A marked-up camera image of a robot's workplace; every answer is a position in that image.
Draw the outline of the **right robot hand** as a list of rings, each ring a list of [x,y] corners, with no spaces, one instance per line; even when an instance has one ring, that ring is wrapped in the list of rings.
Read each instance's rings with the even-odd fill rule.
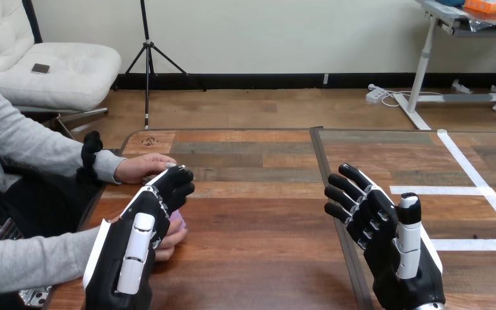
[[[383,309],[444,309],[442,262],[424,231],[419,196],[398,203],[361,170],[343,163],[330,174],[324,210],[363,251]]]

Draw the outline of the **person's hand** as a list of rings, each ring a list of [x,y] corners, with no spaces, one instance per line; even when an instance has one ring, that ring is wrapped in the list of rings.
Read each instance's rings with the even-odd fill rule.
[[[169,156],[148,153],[123,160],[114,172],[114,179],[119,183],[137,184],[144,178],[159,175],[176,164],[176,160]]]
[[[186,223],[180,211],[174,211],[169,218],[169,228],[159,246],[154,251],[155,261],[164,262],[171,258],[175,246],[181,243],[187,234]]]

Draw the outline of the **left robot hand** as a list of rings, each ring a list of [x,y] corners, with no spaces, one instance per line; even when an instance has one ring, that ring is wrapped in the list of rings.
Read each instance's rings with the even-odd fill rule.
[[[173,212],[194,192],[193,173],[173,166],[148,181],[117,220],[102,220],[83,275],[85,309],[148,309],[155,249]]]

